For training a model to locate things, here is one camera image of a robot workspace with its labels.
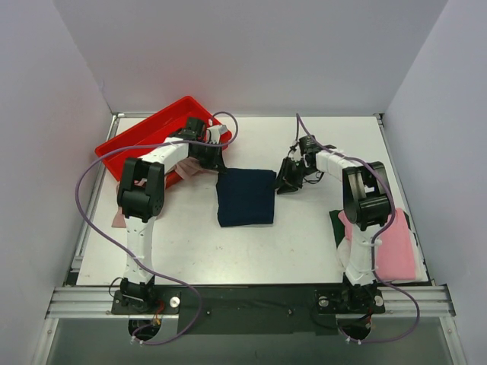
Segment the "dusty pink t shirt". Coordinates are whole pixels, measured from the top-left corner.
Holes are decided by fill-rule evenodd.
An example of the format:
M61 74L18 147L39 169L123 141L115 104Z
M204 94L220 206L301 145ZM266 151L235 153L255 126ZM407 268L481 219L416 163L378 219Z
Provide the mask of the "dusty pink t shirt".
M176 166L166 175L165 187L170 188L179 181L188 180L196 174L203 172L205 172L205 169L200 166L199 162L193 157L188 157L185 160L177 163ZM124 220L121 208L117 208L117 212L113 217L111 227L126 228L126 222Z

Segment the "navy blue t shirt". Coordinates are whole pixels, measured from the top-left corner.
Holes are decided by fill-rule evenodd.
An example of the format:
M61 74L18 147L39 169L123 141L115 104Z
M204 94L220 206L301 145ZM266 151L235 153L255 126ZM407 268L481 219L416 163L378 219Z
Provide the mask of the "navy blue t shirt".
M270 225L274 221L276 172L228 168L216 182L221 227Z

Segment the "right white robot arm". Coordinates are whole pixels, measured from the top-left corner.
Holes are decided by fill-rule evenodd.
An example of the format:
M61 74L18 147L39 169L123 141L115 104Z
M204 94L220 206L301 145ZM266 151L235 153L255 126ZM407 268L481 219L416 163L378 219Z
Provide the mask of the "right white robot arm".
M383 227L393 213L387 173L381 162L365 163L328 145L321 148L311 136L299 138L283 159L274 189L277 194L294 193L310 182L312 174L329 175L342 184L342 213L352 225L352 237L340 249L345 277L351 284L339 293L348 311L367 302L360 286L373 284L375 253L380 240L374 226Z

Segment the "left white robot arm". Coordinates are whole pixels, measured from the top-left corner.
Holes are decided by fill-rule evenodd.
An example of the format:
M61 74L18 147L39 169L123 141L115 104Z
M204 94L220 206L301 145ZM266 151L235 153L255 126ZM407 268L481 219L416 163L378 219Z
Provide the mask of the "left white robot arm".
M165 138L163 145L123 165L117 204L126 224L126 268L120 283L122 299L139 313L149 313L157 302L152 265L154 223L164 206L166 173L189 158L202 168L224 172L222 151L226 125L206 125L189 117L184 127Z

